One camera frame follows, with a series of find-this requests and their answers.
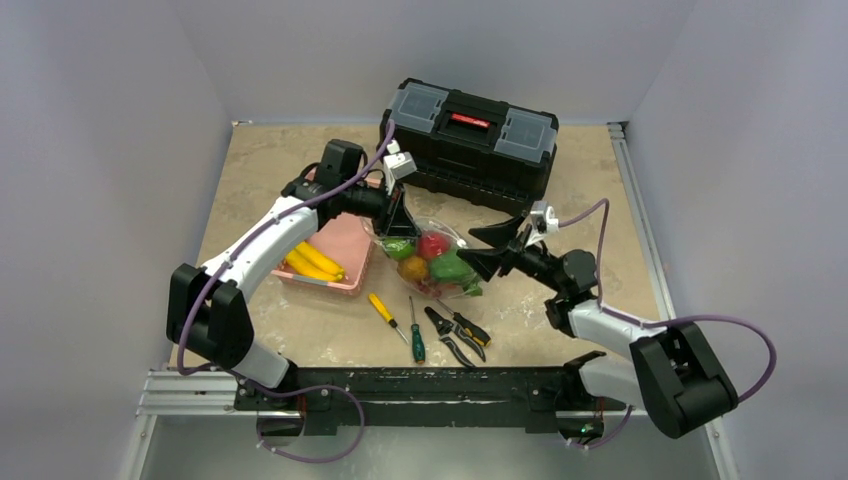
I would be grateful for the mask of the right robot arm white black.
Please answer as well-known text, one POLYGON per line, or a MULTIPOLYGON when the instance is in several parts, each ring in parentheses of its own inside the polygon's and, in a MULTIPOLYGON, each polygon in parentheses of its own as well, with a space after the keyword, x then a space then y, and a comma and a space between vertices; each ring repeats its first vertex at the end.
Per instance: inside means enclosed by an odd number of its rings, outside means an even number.
POLYGON ((693 321, 663 326, 625 319, 600 301, 598 262, 573 249, 555 254, 524 217, 472 228, 483 242, 458 256, 485 281, 518 271, 548 287, 551 326, 613 352, 580 363, 564 376, 561 392, 576 407, 608 397, 647 412, 665 436, 677 439, 736 409, 741 401, 702 330, 693 321))

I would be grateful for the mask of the red toy bell pepper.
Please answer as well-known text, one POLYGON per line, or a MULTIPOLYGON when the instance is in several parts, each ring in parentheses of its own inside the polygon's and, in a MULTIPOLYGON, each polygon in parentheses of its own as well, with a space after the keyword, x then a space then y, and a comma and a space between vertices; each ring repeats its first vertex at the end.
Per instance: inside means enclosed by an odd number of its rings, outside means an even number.
POLYGON ((444 233, 427 230, 417 240, 417 255, 431 261, 448 253, 453 247, 452 239, 444 233))

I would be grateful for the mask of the green toy melon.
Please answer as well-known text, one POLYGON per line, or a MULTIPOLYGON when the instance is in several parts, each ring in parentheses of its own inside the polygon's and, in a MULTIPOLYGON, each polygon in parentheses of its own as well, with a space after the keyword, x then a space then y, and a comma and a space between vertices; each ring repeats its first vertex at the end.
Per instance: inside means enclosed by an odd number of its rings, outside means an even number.
POLYGON ((404 238, 386 238, 381 242, 384 253, 391 259, 401 262, 417 253, 416 242, 404 238))

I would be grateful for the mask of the orange toy fruit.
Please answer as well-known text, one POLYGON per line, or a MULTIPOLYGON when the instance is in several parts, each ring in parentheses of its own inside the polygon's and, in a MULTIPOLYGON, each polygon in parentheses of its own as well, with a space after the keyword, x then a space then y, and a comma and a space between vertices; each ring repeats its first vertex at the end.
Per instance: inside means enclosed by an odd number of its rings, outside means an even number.
POLYGON ((404 281, 423 282, 429 278, 428 261, 420 256, 412 255, 398 263, 397 273, 404 281))

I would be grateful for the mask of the green toy bell pepper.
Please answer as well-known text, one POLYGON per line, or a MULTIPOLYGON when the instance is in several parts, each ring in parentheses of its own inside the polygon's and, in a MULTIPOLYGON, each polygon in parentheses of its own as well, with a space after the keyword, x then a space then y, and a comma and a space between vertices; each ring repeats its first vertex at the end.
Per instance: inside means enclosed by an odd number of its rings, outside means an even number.
POLYGON ((441 296, 483 295, 481 278, 465 262, 457 257, 456 250, 450 250, 429 264, 430 286, 441 296))

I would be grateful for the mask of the pink plastic basket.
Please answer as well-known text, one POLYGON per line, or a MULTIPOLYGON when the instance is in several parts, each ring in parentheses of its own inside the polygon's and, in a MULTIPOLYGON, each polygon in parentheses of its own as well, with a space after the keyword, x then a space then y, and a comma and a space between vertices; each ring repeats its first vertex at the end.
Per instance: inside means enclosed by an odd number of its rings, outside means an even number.
POLYGON ((352 214, 341 214, 309 237, 307 242, 345 270, 346 277, 340 283, 322 282, 315 278, 301 276, 285 262, 273 270, 272 275, 282 283, 337 294, 358 295, 363 286, 374 247, 362 224, 362 218, 352 214))

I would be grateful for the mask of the clear zip top bag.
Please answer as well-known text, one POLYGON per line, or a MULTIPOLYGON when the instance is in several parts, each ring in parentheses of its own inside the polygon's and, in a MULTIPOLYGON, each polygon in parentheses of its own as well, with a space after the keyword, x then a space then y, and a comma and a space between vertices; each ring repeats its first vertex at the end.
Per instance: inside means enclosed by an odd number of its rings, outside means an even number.
POLYGON ((448 224, 433 217, 415 219, 415 238, 378 236, 370 220, 361 220, 365 232, 394 264, 399 278, 410 288, 433 299, 483 295, 480 275, 458 252, 468 242, 448 224))

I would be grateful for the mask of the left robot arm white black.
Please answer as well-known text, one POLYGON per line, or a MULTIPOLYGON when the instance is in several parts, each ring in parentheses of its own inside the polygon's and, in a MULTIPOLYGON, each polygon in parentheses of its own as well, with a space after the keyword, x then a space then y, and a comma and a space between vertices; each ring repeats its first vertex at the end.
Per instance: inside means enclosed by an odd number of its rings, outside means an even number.
POLYGON ((180 354, 191 351, 213 366, 259 384, 272 408, 297 399, 295 364, 255 337, 248 302, 262 281, 295 247, 341 214, 368 219, 378 236, 414 238, 420 231, 404 203, 402 178, 413 157, 386 140, 375 157, 384 178, 370 186, 373 162, 354 143, 334 139, 320 162, 281 191, 271 209, 221 254, 195 267, 180 265, 169 286, 166 336, 180 354))

